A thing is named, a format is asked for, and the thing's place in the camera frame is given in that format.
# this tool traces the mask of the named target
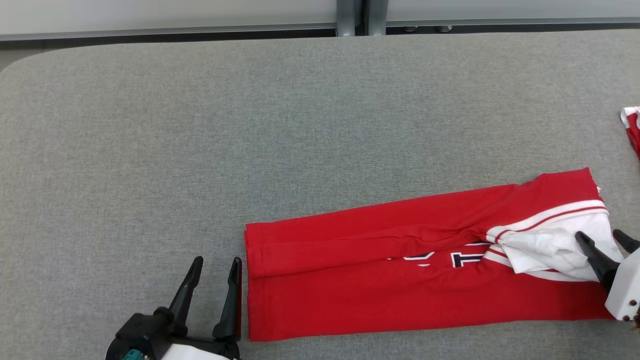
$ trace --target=floor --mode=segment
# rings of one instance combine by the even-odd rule
[[[454,26],[450,33],[487,33],[487,32],[532,32],[532,31],[580,31],[594,29],[628,29],[640,28],[640,24],[567,24],[567,25],[495,25],[495,26]],[[388,35],[408,33],[437,33],[434,26],[419,28],[387,28]],[[364,26],[356,28],[356,35],[364,35]],[[27,56],[64,49],[67,47],[118,44],[130,42],[190,42],[212,40],[240,40],[261,38],[299,38],[299,37],[333,37],[333,29],[294,30],[294,31],[256,31],[242,33],[202,33],[178,35],[143,35],[131,37],[70,38],[53,40],[30,40],[0,42],[0,71],[9,64]]]

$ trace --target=gray fabric surface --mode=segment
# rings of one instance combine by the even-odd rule
[[[591,167],[613,226],[640,236],[639,162],[618,118],[640,105],[639,61],[637,30],[106,45],[18,61],[0,74],[0,357],[100,359],[130,315],[169,304],[199,254],[188,325],[208,336],[248,222]],[[240,346],[244,359],[637,359],[629,327]]]

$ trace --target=white panel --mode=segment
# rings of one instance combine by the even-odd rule
[[[335,0],[0,0],[0,35],[335,22]]]
[[[640,0],[389,0],[387,21],[638,16]]]

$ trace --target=red and white garment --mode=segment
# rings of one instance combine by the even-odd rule
[[[620,120],[625,125],[629,139],[640,158],[640,106],[622,109]]]
[[[615,258],[607,216],[583,169],[248,224],[249,337],[612,318],[600,284],[567,274],[590,270],[584,256],[563,249],[581,230]]]

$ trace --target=wrinkled white cloth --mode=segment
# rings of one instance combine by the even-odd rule
[[[528,231],[510,232],[500,239],[513,270],[519,273],[556,270],[582,280],[597,281],[593,269],[575,239],[582,231],[611,259],[624,259],[611,234],[606,211],[577,215],[542,224]]]

